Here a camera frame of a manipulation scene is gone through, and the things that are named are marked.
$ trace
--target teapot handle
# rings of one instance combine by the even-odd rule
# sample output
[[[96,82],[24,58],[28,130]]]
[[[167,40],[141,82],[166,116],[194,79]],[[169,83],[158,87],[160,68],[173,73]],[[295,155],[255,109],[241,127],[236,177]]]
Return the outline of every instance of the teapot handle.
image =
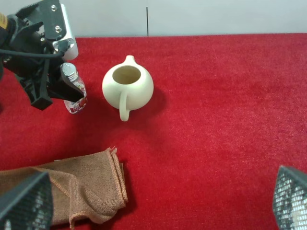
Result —
[[[119,114],[122,121],[128,121],[130,110],[127,109],[127,92],[120,93]]]

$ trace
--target white wall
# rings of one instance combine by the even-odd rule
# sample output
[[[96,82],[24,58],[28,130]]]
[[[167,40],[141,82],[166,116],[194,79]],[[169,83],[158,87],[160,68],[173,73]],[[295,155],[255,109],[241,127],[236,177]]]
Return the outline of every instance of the white wall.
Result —
[[[37,0],[6,0],[4,14]],[[307,32],[307,0],[61,0],[76,36]]]

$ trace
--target bottle cap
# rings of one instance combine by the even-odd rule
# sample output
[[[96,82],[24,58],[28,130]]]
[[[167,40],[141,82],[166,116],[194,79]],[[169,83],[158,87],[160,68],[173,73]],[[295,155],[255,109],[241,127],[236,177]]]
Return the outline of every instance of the bottle cap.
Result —
[[[71,64],[71,63],[63,63],[61,65],[61,69],[64,73],[64,75],[71,81],[75,81],[77,78],[78,78],[78,72],[77,72],[77,69],[76,67]]]

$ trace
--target folded cloth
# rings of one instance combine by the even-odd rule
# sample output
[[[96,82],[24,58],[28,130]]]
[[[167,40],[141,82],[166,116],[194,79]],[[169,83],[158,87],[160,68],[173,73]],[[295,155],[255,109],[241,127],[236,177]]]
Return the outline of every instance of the folded cloth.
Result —
[[[52,183],[53,225],[89,218],[97,224],[111,219],[128,202],[117,149],[55,161],[36,167],[0,171],[0,195],[37,171]]]

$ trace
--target mesh cover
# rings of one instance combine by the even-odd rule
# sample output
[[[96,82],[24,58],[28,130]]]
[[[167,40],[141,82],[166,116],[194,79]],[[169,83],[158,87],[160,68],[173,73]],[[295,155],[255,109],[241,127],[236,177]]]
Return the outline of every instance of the mesh cover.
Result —
[[[53,203],[46,172],[27,178],[0,197],[1,230],[49,230]]]
[[[280,167],[273,211],[280,230],[307,230],[307,176],[292,167]]]

